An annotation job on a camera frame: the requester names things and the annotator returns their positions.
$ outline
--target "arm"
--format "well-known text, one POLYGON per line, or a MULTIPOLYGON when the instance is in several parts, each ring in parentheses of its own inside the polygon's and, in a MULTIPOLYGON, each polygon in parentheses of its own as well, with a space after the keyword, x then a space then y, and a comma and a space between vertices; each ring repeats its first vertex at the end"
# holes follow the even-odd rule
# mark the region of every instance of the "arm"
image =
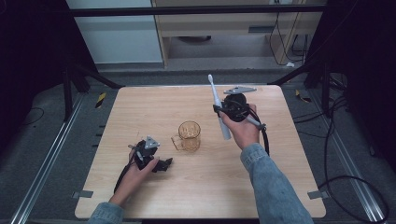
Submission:
POLYGON ((254 188, 260 223, 313 223, 289 180, 259 144, 260 132, 256 126, 246 119, 233 122, 224 113, 219 114, 242 149, 241 161, 254 188))
POLYGON ((148 163, 143 169, 139 170, 136 164, 131 165, 128 172, 122 178, 119 188, 110 198, 108 203, 99 203, 95 211, 93 211, 88 223, 99 224, 118 224, 123 219, 123 208, 129 197, 134 194, 138 187, 143 183, 146 176, 151 173, 157 165, 158 159, 154 159, 148 163))

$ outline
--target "metal rail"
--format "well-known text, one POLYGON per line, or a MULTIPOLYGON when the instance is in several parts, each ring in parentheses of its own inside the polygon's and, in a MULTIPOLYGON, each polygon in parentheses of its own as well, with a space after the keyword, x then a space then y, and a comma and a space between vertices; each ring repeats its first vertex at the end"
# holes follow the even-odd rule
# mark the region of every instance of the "metal rail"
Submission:
POLYGON ((54 142, 52 143, 51 148, 49 149, 49 153, 47 154, 46 159, 44 159, 40 170, 38 171, 37 175, 35 176, 35 180, 33 181, 31 187, 29 188, 28 192, 26 193, 23 201, 21 202, 20 206, 18 207, 17 211, 15 212, 14 216, 11 219, 12 224, 22 224, 25 223, 27 218, 30 215, 30 212, 35 205, 35 201, 38 198, 41 190, 46 183, 46 180, 50 174, 53 164, 56 162, 56 158, 59 155, 59 152, 64 145, 64 141, 69 134, 71 127, 73 126, 74 121, 76 120, 78 111, 81 108, 81 103, 83 100, 84 94, 79 93, 77 100, 74 104, 74 111, 70 116, 68 121, 65 121, 61 127, 61 130, 58 132, 54 142))
MULTIPOLYGON (((312 99, 317 106, 318 110, 321 111, 320 107, 320 100, 317 93, 314 91, 310 91, 312 95, 312 99)), ((325 118, 325 116, 321 116, 323 122, 325 123, 326 127, 330 127, 330 122, 325 118)), ((356 166, 355 162, 350 157, 349 153, 347 152, 347 148, 343 143, 340 135, 338 134, 337 130, 334 130, 332 134, 332 142, 334 144, 335 152, 338 155, 346 173, 348 175, 353 175, 359 178, 363 178, 361 172, 359 171, 358 167, 356 166)), ((354 188, 356 194, 358 195, 359 200, 361 201, 361 205, 363 206, 364 211, 366 212, 367 217, 371 221, 379 221, 383 219, 385 216, 381 211, 381 208, 378 205, 372 191, 370 188, 360 181, 351 180, 352 187, 354 188)))
POLYGON ((329 6, 313 5, 242 5, 242 6, 199 6, 199 7, 123 7, 82 8, 69 10, 48 10, 40 13, 73 17, 150 16, 186 14, 228 14, 228 13, 276 13, 276 12, 320 12, 329 6))

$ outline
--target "white toothbrush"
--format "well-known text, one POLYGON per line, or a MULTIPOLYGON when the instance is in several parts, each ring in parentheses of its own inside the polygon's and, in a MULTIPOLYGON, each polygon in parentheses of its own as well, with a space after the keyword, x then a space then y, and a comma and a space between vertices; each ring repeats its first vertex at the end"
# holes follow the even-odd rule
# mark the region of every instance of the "white toothbrush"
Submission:
MULTIPOLYGON (((212 86, 212 91, 213 91, 213 98, 215 100, 215 105, 222 107, 221 106, 221 100, 219 99, 218 93, 216 92, 216 88, 215 85, 213 84, 213 77, 212 75, 209 74, 209 76, 207 76, 207 79, 209 79, 210 85, 212 86)), ((219 124, 220 124, 220 128, 221 131, 223 133, 223 137, 225 140, 229 140, 231 139, 231 134, 230 134, 230 130, 227 128, 227 126, 223 123, 221 117, 219 117, 219 124)))

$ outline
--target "hand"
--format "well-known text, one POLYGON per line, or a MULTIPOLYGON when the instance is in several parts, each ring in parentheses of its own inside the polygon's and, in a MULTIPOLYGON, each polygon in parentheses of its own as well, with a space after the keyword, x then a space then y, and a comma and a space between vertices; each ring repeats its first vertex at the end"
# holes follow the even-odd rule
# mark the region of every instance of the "hand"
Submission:
POLYGON ((152 169, 154 169, 154 167, 157 165, 158 161, 158 159, 150 161, 143 170, 139 170, 136 163, 132 164, 128 172, 121 180, 119 188, 114 193, 113 197, 111 197, 109 202, 123 208, 128 201, 128 198, 137 191, 139 186, 146 179, 146 176, 148 176, 152 169))
MULTIPOLYGON (((249 104, 249 106, 254 112, 256 112, 255 105, 249 104)), ((235 140, 235 143, 241 149, 244 149, 245 147, 248 147, 253 143, 260 143, 259 129, 254 124, 250 123, 247 119, 244 119, 241 122, 234 122, 223 112, 220 111, 219 114, 224 124, 233 133, 233 139, 235 140)))

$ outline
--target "sleeve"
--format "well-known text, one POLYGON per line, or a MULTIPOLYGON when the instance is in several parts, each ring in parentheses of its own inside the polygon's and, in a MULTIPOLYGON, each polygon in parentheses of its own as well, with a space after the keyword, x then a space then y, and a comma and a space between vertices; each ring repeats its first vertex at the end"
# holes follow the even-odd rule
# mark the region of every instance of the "sleeve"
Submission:
POLYGON ((99 203, 88 223, 119 224, 123 219, 123 209, 114 203, 99 203))
POLYGON ((260 144, 241 153, 254 188, 260 223, 313 223, 291 183, 260 144))

